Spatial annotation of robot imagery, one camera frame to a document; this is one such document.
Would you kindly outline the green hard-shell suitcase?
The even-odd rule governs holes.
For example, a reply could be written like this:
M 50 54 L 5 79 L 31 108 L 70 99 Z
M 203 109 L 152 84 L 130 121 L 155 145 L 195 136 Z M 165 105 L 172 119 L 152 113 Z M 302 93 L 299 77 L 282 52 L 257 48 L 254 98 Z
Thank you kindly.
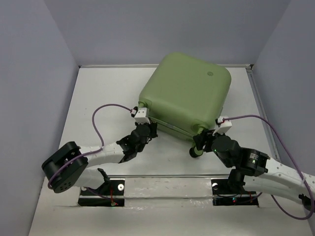
M 173 52 L 143 87 L 138 106 L 149 109 L 149 118 L 159 130 L 194 147 L 195 135 L 214 129 L 230 85 L 225 67 Z

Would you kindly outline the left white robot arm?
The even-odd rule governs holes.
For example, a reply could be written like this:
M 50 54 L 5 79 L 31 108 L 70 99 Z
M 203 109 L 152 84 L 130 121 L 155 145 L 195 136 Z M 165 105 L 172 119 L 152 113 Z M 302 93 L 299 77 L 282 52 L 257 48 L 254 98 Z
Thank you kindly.
M 103 169 L 91 167 L 107 163 L 121 164 L 134 159 L 157 135 L 156 123 L 136 123 L 136 128 L 122 139 L 102 147 L 83 147 L 68 142 L 43 162 L 41 168 L 48 188 L 62 193 L 73 186 L 108 191 L 110 179 Z

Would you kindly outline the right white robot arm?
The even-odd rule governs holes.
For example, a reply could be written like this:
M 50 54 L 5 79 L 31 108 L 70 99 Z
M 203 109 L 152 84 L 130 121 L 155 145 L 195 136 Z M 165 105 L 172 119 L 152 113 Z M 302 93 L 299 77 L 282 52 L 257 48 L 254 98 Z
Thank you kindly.
M 236 140 L 213 130 L 203 130 L 193 137 L 189 151 L 212 152 L 230 174 L 223 189 L 232 193 L 264 192 L 301 203 L 310 212 L 315 210 L 315 177 L 298 172 L 256 149 L 241 147 Z

